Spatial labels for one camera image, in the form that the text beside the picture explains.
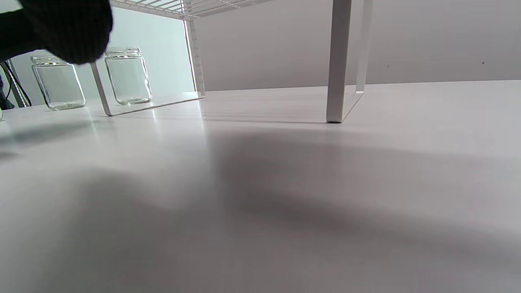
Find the person's right hand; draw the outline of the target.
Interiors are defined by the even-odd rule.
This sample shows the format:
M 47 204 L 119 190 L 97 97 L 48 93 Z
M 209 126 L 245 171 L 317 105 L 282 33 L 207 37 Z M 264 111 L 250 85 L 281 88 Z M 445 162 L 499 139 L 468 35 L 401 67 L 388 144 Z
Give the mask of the person's right hand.
M 86 64 L 105 52 L 113 28 L 108 0 L 20 0 L 1 13 L 2 61 L 46 50 L 63 61 Z

